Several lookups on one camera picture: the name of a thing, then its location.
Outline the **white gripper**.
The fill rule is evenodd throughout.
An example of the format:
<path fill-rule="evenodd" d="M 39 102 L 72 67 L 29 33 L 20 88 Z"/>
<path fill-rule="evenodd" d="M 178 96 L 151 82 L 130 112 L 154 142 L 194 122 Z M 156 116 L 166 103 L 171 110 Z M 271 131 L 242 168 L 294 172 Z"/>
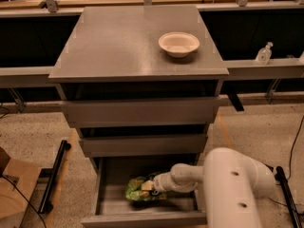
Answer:
<path fill-rule="evenodd" d="M 153 189 L 159 192 L 168 192 L 172 191 L 174 187 L 174 182 L 169 172 L 161 173 L 157 175 L 153 181 L 148 180 L 144 182 L 141 186 L 141 189 L 144 191 L 151 191 Z"/>

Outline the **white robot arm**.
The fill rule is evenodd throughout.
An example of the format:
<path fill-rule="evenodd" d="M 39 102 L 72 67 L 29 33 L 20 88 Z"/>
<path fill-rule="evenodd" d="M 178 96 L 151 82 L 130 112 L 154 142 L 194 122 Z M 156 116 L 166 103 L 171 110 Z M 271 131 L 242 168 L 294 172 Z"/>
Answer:
<path fill-rule="evenodd" d="M 177 163 L 142 184 L 144 191 L 191 192 L 201 184 L 208 228 L 262 228 L 257 199 L 271 196 L 273 172 L 231 148 L 215 148 L 202 166 Z"/>

